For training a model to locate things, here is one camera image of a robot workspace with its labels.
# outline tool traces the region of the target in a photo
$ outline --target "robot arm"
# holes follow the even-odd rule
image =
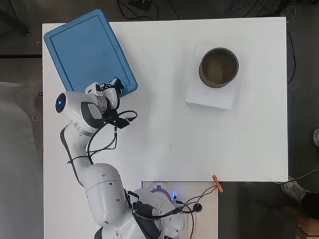
[[[93,135],[105,125],[106,119],[110,122],[110,117],[117,116],[121,86],[118,79],[108,85],[93,83],[84,93],[64,92],[56,100],[57,112],[71,120],[60,133],[61,142],[78,182],[86,191],[94,220],[101,226],[95,238],[178,238],[184,227],[183,215],[154,221],[137,216],[140,213],[153,217],[174,210],[170,198],[138,189],[135,206],[139,207],[133,209],[117,170],[108,164],[93,164],[88,158],[88,143]],[[121,128],[134,118],[115,118],[111,124]]]
[[[121,219],[126,199],[117,170],[108,164],[92,164],[87,145],[104,125],[103,114],[115,110],[118,100],[116,88],[101,90],[96,83],[88,86],[85,93],[64,92],[56,100],[57,112],[71,120],[60,133],[61,142],[78,182],[85,188],[93,217],[101,227]]]

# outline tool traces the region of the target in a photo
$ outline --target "blue tray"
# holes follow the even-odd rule
[[[52,60],[67,91],[82,92],[92,82],[118,77],[121,96],[138,86],[104,13],[94,10],[44,35]]]

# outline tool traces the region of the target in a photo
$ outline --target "black cable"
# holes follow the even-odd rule
[[[295,76],[295,73],[296,73],[296,68],[297,68],[297,61],[296,61],[296,54],[295,54],[295,48],[293,46],[293,41],[292,41],[292,37],[291,37],[291,34],[290,32],[288,32],[288,36],[289,36],[289,39],[290,39],[290,43],[291,43],[291,49],[292,49],[292,56],[293,56],[293,72],[292,72],[292,75],[288,81],[288,84],[292,81],[293,77]]]
[[[254,2],[254,4],[252,5],[252,7],[248,10],[248,12],[246,12],[245,15],[243,15],[243,17],[246,17],[246,16],[252,11],[252,9],[254,9],[254,7],[256,6],[257,2],[258,2],[258,0],[256,0],[256,1]]]
[[[118,141],[118,129],[114,126],[114,132],[113,132],[113,139],[111,140],[111,142],[106,145],[105,147],[101,148],[101,149],[98,149],[98,150],[92,150],[92,151],[89,151],[90,153],[90,156],[92,157],[93,155],[101,152],[101,151],[104,151],[104,150],[114,150],[117,148],[117,141]]]
[[[299,180],[301,180],[301,179],[303,179],[303,178],[305,178],[305,177],[307,177],[307,176],[309,176],[309,175],[311,175],[311,174],[313,174],[313,173],[317,173],[317,172],[319,172],[319,169],[313,170],[313,171],[311,171],[311,172],[306,173],[306,174],[303,175],[303,176],[297,177],[297,178],[295,178],[295,179],[292,179],[292,180],[289,180],[289,181],[286,181],[286,182],[281,182],[281,183],[275,182],[275,184],[277,184],[277,185],[283,185],[283,184],[287,184],[287,183],[289,183],[289,182],[299,181]]]
[[[12,5],[11,0],[8,0],[8,3],[9,3],[9,5],[10,5],[11,11],[13,12],[13,15],[14,15],[15,17],[17,17],[16,10],[14,9],[14,7],[13,7],[13,5]]]
[[[270,0],[267,0],[266,3],[263,5],[265,8],[267,7],[268,3],[270,2]],[[264,10],[264,8],[261,8],[260,11],[257,14],[257,17],[260,15],[260,13],[262,13],[262,11]]]
[[[229,18],[231,17],[231,13],[233,12],[233,11],[232,11],[233,7],[236,6],[236,5],[238,4],[238,2],[239,2],[239,0],[237,0],[236,2],[234,2],[233,5],[231,6],[231,8],[230,8],[230,10],[229,10],[229,14],[228,14],[228,17],[229,17]]]
[[[87,156],[77,156],[77,157],[75,157],[75,158],[70,159],[70,161],[68,161],[67,163],[69,164],[69,163],[71,163],[71,162],[73,162],[74,160],[79,159],[79,158],[88,158],[88,157],[87,157]]]
[[[198,203],[198,202],[201,200],[201,198],[205,197],[206,195],[211,194],[216,188],[217,188],[217,186],[211,186],[211,187],[207,188],[200,196],[196,196],[196,197],[191,198],[187,203],[181,203],[181,204],[183,204],[182,207],[178,207],[178,208],[176,208],[176,209],[174,209],[174,210],[172,210],[172,211],[166,213],[165,215],[145,217],[145,216],[142,216],[142,215],[140,215],[139,213],[137,213],[137,212],[133,209],[133,207],[132,207],[132,212],[133,212],[136,216],[138,216],[138,217],[140,217],[140,218],[142,218],[142,219],[144,219],[144,220],[148,220],[148,221],[161,220],[161,219],[163,219],[163,218],[165,218],[165,217],[169,217],[169,216],[172,216],[172,215],[176,215],[176,214],[182,213],[182,212],[183,212],[182,210],[183,210],[185,207],[189,206],[190,204]],[[196,198],[198,198],[198,200],[197,200],[196,202],[190,202],[190,201],[192,201],[192,200],[194,200],[194,199],[196,199]]]
[[[177,10],[175,9],[175,7],[173,6],[171,0],[166,0],[168,2],[168,4],[170,5],[172,11],[176,14],[176,17],[178,20],[180,20],[180,16],[179,16],[179,13],[177,12]]]
[[[231,0],[229,7],[227,8],[225,13],[223,14],[224,17],[226,16],[227,12],[230,11],[232,4],[233,4],[233,0]]]
[[[154,5],[154,6],[156,7],[156,9],[157,9],[156,20],[158,20],[158,19],[159,19],[159,13],[160,13],[159,6],[158,6],[158,4],[156,4],[154,1],[152,1],[151,3],[153,3],[153,5]]]
[[[131,121],[133,119],[135,119],[137,116],[138,116],[138,113],[136,111],[133,111],[133,110],[125,110],[125,111],[122,111],[120,113],[117,114],[117,118],[122,115],[122,114],[125,114],[125,113],[133,113],[134,116],[133,117],[130,117]],[[90,150],[90,147],[91,147],[91,143],[93,141],[93,139],[95,138],[95,136],[108,124],[110,124],[114,119],[113,118],[110,118],[110,119],[107,119],[105,121],[105,124],[99,128],[93,135],[92,137],[90,138],[89,142],[88,142],[88,146],[87,146],[87,157],[88,157],[88,160],[91,164],[93,164],[92,162],[92,156],[96,153],[99,153],[100,151],[104,151],[104,150],[114,150],[116,147],[117,147],[117,128],[114,127],[114,138],[113,140],[105,147],[103,148],[100,148],[100,149],[97,149],[97,150]],[[113,143],[115,143],[115,146],[113,148],[109,148]]]
[[[191,211],[190,207],[187,205],[186,207],[188,207],[189,211],[190,211],[190,215],[191,215],[191,220],[192,220],[192,227],[191,227],[191,233],[190,233],[190,237],[189,239],[192,239],[193,236],[193,231],[195,229],[195,219],[193,218],[193,212]]]
[[[266,8],[266,6],[265,6],[265,5],[263,5],[263,4],[262,4],[262,3],[260,3],[259,1],[258,1],[257,3],[258,3],[258,5],[260,5],[260,6],[261,6],[261,9],[266,10],[266,11],[270,14],[270,11]]]
[[[142,18],[146,18],[146,19],[149,19],[149,20],[153,20],[151,17],[148,17],[148,16],[138,16],[131,8],[129,8],[127,5],[125,5],[123,2],[121,2],[120,0],[117,0],[117,5],[118,5],[118,8],[119,8],[119,10],[120,10],[120,13],[121,13],[121,15],[125,18],[125,19],[128,19],[128,20],[140,20],[140,21],[142,21]],[[124,14],[124,12],[123,12],[123,10],[122,10],[122,8],[121,8],[121,6],[123,6],[123,7],[125,7],[126,9],[128,9],[133,15],[135,15],[135,17],[127,17],[125,14]]]

